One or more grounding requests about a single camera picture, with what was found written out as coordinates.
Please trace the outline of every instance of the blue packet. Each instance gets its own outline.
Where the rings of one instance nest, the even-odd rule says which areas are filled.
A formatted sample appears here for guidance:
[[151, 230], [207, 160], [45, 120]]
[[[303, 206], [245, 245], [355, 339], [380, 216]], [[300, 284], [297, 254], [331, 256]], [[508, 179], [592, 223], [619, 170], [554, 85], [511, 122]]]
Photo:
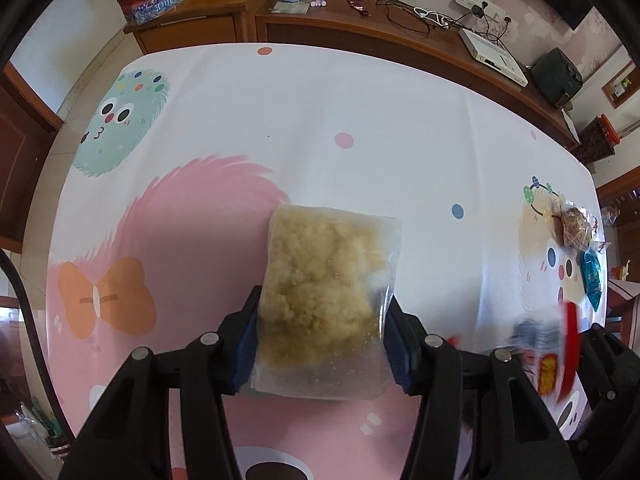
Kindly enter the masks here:
[[591, 303], [594, 311], [598, 311], [600, 307], [600, 299], [602, 298], [602, 283], [600, 282], [600, 262], [598, 255], [595, 253], [582, 253], [580, 258], [580, 269], [582, 270], [582, 282], [587, 298]]

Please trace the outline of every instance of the cartoon tablecloth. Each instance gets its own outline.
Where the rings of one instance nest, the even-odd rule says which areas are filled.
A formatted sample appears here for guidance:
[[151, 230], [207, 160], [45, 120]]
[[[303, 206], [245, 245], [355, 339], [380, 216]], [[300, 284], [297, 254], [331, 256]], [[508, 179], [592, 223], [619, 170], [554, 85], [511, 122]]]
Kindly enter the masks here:
[[[262, 283], [281, 202], [398, 218], [396, 297], [460, 348], [493, 348], [527, 310], [561, 298], [580, 305], [583, 328], [604, 323], [575, 250], [555, 240], [558, 195], [600, 218], [591, 176], [568, 152], [437, 76], [285, 44], [144, 56], [98, 105], [56, 216], [47, 329], [65, 415], [78, 432], [135, 347], [181, 348], [239, 310]], [[246, 389], [225, 407], [243, 472], [284, 462], [314, 480], [389, 480], [418, 402], [391, 385], [349, 402]]]

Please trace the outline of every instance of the cable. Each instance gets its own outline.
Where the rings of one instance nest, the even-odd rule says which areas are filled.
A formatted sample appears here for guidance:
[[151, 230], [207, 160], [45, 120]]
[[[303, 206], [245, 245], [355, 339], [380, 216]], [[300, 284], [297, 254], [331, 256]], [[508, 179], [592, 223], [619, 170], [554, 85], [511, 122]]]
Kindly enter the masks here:
[[504, 21], [507, 25], [504, 27], [504, 30], [498, 36], [498, 40], [500, 40], [500, 38], [504, 36], [504, 33], [507, 32], [507, 29], [509, 28], [509, 24], [511, 23], [511, 18], [509, 16], [505, 16]]
[[[505, 19], [504, 19], [504, 21], [507, 24], [504, 27], [504, 30], [499, 32], [499, 34], [494, 34], [492, 32], [489, 32], [490, 24], [489, 24], [489, 20], [487, 19], [486, 14], [484, 14], [484, 9], [481, 9], [482, 10], [482, 17], [484, 17], [484, 20], [486, 22], [487, 27], [486, 27], [486, 30], [484, 32], [482, 32], [482, 31], [474, 30], [472, 27], [467, 27], [466, 25], [464, 25], [460, 21], [463, 18], [466, 18], [470, 14], [473, 14], [473, 15], [476, 16], [476, 14], [471, 12], [471, 11], [466, 12], [465, 14], [460, 16], [459, 18], [452, 18], [451, 16], [447, 16], [446, 14], [443, 14], [441, 12], [436, 12], [435, 10], [427, 10], [427, 9], [423, 9], [421, 7], [413, 7], [413, 6], [409, 5], [409, 4], [406, 4], [406, 3], [402, 2], [401, 0], [377, 0], [376, 1], [376, 5], [377, 6], [385, 6], [385, 8], [386, 8], [386, 18], [389, 20], [389, 22], [393, 23], [394, 25], [397, 25], [398, 27], [404, 28], [405, 30], [410, 30], [412, 32], [418, 32], [419, 34], [426, 34], [428, 36], [431, 33], [431, 27], [444, 28], [444, 29], [449, 28], [449, 27], [463, 28], [465, 30], [471, 31], [474, 34], [477, 34], [478, 36], [483, 36], [486, 40], [491, 41], [493, 44], [502, 47], [505, 51], [507, 51], [510, 54], [511, 57], [513, 57], [513, 59], [515, 59], [515, 56], [511, 53], [511, 51], [502, 42], [502, 39], [501, 39], [504, 36], [505, 32], [507, 32], [507, 29], [509, 28], [509, 23], [511, 22], [511, 18], [509, 16], [505, 17]], [[407, 27], [406, 25], [403, 25], [402, 23], [396, 22], [396, 20], [393, 20], [391, 18], [390, 14], [389, 14], [389, 12], [390, 12], [389, 11], [389, 7], [390, 6], [397, 7], [399, 9], [402, 9], [405, 12], [409, 13], [416, 20], [419, 20], [421, 23], [423, 23], [427, 27], [427, 30], [418, 30], [417, 28]]]
[[[420, 16], [418, 16], [418, 14], [415, 13], [414, 8], [412, 6], [410, 6], [409, 4], [401, 2], [400, 0], [377, 0], [376, 1], [376, 5], [377, 6], [385, 6], [385, 8], [386, 8], [386, 18], [389, 20], [389, 22], [393, 23], [394, 25], [397, 25], [398, 27], [402, 27], [405, 30], [410, 30], [412, 32], [418, 32], [419, 34], [426, 34], [427, 36], [431, 33], [431, 25], [429, 25], [429, 23], [425, 22]], [[396, 22], [396, 20], [393, 20], [391, 18], [390, 11], [389, 11], [389, 5], [397, 7], [399, 9], [402, 9], [405, 12], [408, 12], [416, 20], [418, 20], [421, 23], [423, 23], [424, 25], [426, 25], [427, 30], [418, 30], [417, 28], [407, 27], [406, 25], [403, 25], [402, 23]]]

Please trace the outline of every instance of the white router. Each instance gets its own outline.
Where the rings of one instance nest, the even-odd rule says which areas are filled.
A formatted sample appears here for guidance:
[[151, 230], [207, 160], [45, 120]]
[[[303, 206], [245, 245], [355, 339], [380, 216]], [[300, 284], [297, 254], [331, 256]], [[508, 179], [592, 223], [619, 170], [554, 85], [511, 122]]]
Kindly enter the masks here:
[[466, 28], [460, 29], [460, 37], [475, 60], [497, 70], [520, 86], [527, 85], [527, 78], [506, 50]]

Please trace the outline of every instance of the orange bow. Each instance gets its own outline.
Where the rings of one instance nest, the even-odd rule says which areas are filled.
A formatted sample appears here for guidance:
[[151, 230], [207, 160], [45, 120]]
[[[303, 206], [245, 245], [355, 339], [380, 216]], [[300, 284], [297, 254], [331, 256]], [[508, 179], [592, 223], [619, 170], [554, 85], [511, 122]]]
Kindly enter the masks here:
[[156, 306], [145, 285], [145, 271], [128, 256], [111, 267], [94, 286], [75, 264], [58, 274], [66, 320], [78, 339], [88, 338], [98, 317], [128, 335], [143, 335], [156, 325]]

